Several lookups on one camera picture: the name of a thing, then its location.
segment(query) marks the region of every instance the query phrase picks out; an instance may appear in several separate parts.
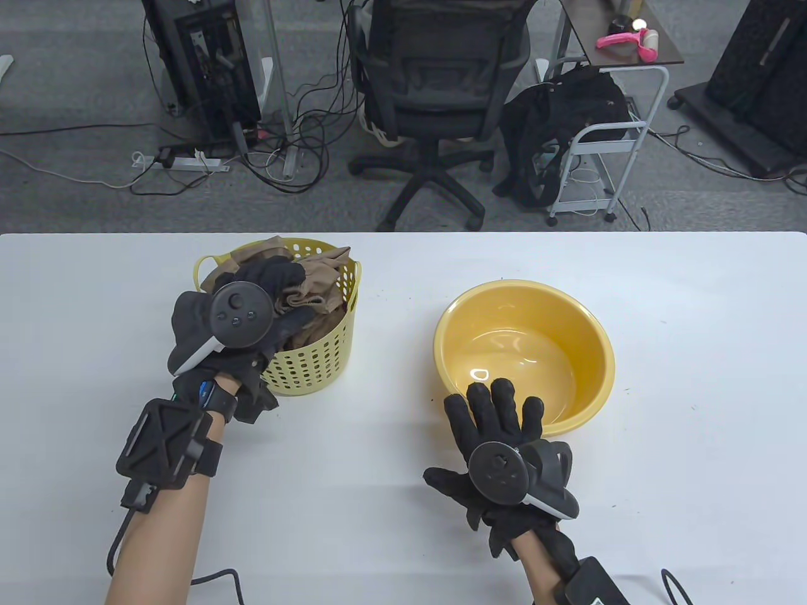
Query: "metal pole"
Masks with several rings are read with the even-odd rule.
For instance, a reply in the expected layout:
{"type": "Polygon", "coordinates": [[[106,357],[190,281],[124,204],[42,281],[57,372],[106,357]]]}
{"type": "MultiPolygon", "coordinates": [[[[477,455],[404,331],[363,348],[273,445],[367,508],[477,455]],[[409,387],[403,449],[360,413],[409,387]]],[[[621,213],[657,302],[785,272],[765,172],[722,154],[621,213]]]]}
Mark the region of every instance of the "metal pole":
{"type": "MultiPolygon", "coordinates": [[[[283,67],[280,61],[280,47],[278,45],[278,33],[274,29],[274,17],[272,16],[272,0],[264,2],[266,6],[266,25],[269,28],[269,39],[272,45],[272,60],[274,61],[274,71],[278,76],[281,90],[280,113],[283,116],[283,127],[289,141],[295,138],[295,127],[291,121],[291,109],[289,99],[286,96],[286,79],[283,77],[283,67]]],[[[294,176],[297,164],[297,146],[291,145],[286,151],[286,164],[283,166],[283,176],[290,178],[294,176]]]]}

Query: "yellow bowl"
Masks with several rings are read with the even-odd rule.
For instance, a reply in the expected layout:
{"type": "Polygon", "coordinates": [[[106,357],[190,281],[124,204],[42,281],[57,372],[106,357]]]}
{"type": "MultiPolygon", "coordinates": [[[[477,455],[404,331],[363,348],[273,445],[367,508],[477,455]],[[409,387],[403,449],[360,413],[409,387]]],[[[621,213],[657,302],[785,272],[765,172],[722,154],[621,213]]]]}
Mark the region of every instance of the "yellow bowl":
{"type": "Polygon", "coordinates": [[[517,279],[476,286],[452,302],[437,325],[434,360],[450,393],[509,378],[519,417],[527,397],[540,397],[545,436],[592,419],[611,394],[616,365],[608,335],[586,307],[517,279]]]}

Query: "wristwatch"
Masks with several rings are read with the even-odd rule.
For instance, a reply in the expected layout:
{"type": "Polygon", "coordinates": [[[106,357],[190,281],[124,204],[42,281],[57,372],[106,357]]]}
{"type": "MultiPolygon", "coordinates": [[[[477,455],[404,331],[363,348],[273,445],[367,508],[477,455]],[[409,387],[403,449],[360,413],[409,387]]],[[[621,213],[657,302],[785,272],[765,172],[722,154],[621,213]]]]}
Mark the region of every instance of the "wristwatch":
{"type": "Polygon", "coordinates": [[[215,380],[206,380],[199,386],[199,407],[204,411],[217,411],[224,422],[232,420],[238,406],[238,398],[222,389],[215,380]]]}

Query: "brown cloth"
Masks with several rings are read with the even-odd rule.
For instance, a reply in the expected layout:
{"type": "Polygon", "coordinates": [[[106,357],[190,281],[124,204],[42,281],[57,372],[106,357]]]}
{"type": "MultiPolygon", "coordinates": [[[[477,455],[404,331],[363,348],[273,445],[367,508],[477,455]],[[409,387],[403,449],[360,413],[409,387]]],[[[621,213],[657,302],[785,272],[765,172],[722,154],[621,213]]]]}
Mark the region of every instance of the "brown cloth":
{"type": "Polygon", "coordinates": [[[350,248],[336,248],[301,258],[297,262],[305,267],[305,282],[286,288],[283,296],[275,302],[274,309],[282,314],[294,307],[312,307],[317,313],[326,315],[341,307],[345,298],[337,282],[348,264],[349,254],[350,248]]]}
{"type": "MultiPolygon", "coordinates": [[[[283,295],[274,303],[275,317],[287,313],[295,307],[309,306],[316,312],[314,320],[302,332],[292,336],[283,347],[286,351],[314,344],[327,336],[347,312],[345,297],[340,283],[342,271],[348,264],[350,248],[335,248],[312,257],[298,259],[305,268],[305,281],[299,286],[286,288],[283,295]]],[[[203,291],[211,293],[215,280],[222,273],[235,273],[245,263],[253,260],[282,256],[294,259],[282,237],[275,236],[239,248],[231,253],[231,258],[216,267],[202,285],[203,291]]]]}
{"type": "Polygon", "coordinates": [[[286,245],[283,243],[283,238],[281,236],[275,236],[268,240],[257,241],[253,244],[246,245],[243,248],[238,248],[237,250],[230,252],[230,258],[213,269],[212,273],[205,278],[204,282],[202,282],[200,288],[203,292],[212,294],[215,280],[218,279],[219,275],[224,273],[235,273],[245,262],[271,257],[286,257],[289,259],[294,259],[295,255],[286,249],[286,245]]]}

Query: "white metal cart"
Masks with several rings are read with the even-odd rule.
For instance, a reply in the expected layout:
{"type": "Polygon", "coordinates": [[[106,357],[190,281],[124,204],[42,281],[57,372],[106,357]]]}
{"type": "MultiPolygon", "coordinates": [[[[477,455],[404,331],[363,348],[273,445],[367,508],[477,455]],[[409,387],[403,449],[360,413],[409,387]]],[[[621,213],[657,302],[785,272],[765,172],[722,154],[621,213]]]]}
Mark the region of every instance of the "white metal cart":
{"type": "Polygon", "coordinates": [[[630,170],[636,161],[636,155],[645,141],[650,125],[653,123],[656,112],[659,109],[661,100],[667,90],[667,83],[670,81],[670,74],[665,65],[681,64],[684,58],[678,52],[670,36],[656,18],[647,1],[642,6],[640,16],[645,20],[647,26],[659,32],[659,60],[651,65],[643,64],[636,52],[636,47],[629,44],[620,44],[614,47],[598,49],[596,41],[603,35],[608,34],[608,26],[613,21],[616,14],[616,7],[612,2],[591,2],[591,0],[560,0],[563,11],[558,21],[558,29],[555,32],[554,45],[549,60],[538,59],[536,61],[536,71],[539,81],[544,81],[560,73],[567,63],[588,63],[605,73],[646,73],[656,72],[660,76],[659,87],[647,116],[633,115],[633,120],[622,123],[603,123],[584,128],[571,141],[571,146],[562,162],[561,187],[558,197],[551,207],[546,224],[554,227],[558,224],[556,214],[559,212],[591,212],[605,210],[605,220],[612,222],[616,216],[614,209],[619,202],[619,197],[625,189],[625,183],[630,176],[630,170]],[[582,56],[567,56],[569,39],[572,31],[583,49],[582,56]],[[627,129],[625,136],[620,140],[598,141],[584,143],[582,139],[594,131],[607,131],[615,129],[627,129]],[[622,173],[619,184],[614,185],[608,169],[605,167],[602,155],[604,153],[628,153],[628,162],[625,171],[622,173]],[[583,163],[584,158],[591,158],[594,166],[592,172],[597,172],[598,181],[586,181],[591,185],[601,185],[602,195],[598,194],[595,187],[592,187],[594,198],[563,200],[563,193],[569,181],[575,181],[573,162],[583,163]]]}
{"type": "MultiPolygon", "coordinates": [[[[562,68],[562,65],[560,65],[562,63],[585,60],[585,57],[563,57],[561,60],[557,61],[556,65],[553,67],[562,68]]],[[[542,74],[540,73],[541,68],[539,67],[538,61],[536,61],[536,71],[540,81],[542,74]]],[[[602,68],[600,71],[604,73],[656,71],[661,76],[661,82],[656,90],[653,103],[650,106],[650,112],[645,119],[635,119],[630,122],[592,124],[591,126],[586,127],[578,132],[577,136],[572,139],[569,150],[562,163],[560,191],[558,192],[558,197],[549,208],[549,216],[546,218],[546,224],[550,227],[554,227],[558,224],[558,219],[555,215],[559,212],[596,213],[597,211],[605,210],[605,220],[607,220],[609,223],[613,222],[613,220],[616,218],[616,215],[614,215],[613,212],[614,208],[619,201],[619,197],[622,195],[622,190],[625,188],[625,183],[628,181],[630,170],[633,168],[633,163],[636,161],[636,155],[638,155],[639,149],[642,148],[642,143],[644,143],[647,132],[650,129],[650,125],[652,124],[653,118],[656,115],[656,111],[659,109],[659,105],[664,97],[664,92],[667,90],[667,83],[670,81],[670,73],[663,65],[631,65],[630,67],[602,68]],[[627,132],[625,133],[625,136],[619,140],[604,140],[591,143],[583,142],[583,138],[590,132],[623,129],[627,129],[627,132]],[[604,153],[630,154],[628,163],[625,166],[625,170],[623,171],[619,184],[616,187],[614,186],[611,175],[603,162],[602,154],[604,153]],[[563,193],[566,190],[570,179],[572,178],[573,169],[571,167],[576,158],[579,158],[577,160],[578,162],[582,162],[583,158],[586,156],[591,158],[591,161],[595,166],[595,170],[600,177],[599,181],[594,181],[592,184],[601,184],[600,188],[603,190],[603,195],[598,195],[597,190],[592,187],[595,197],[590,199],[564,201],[562,199],[563,193]]]]}

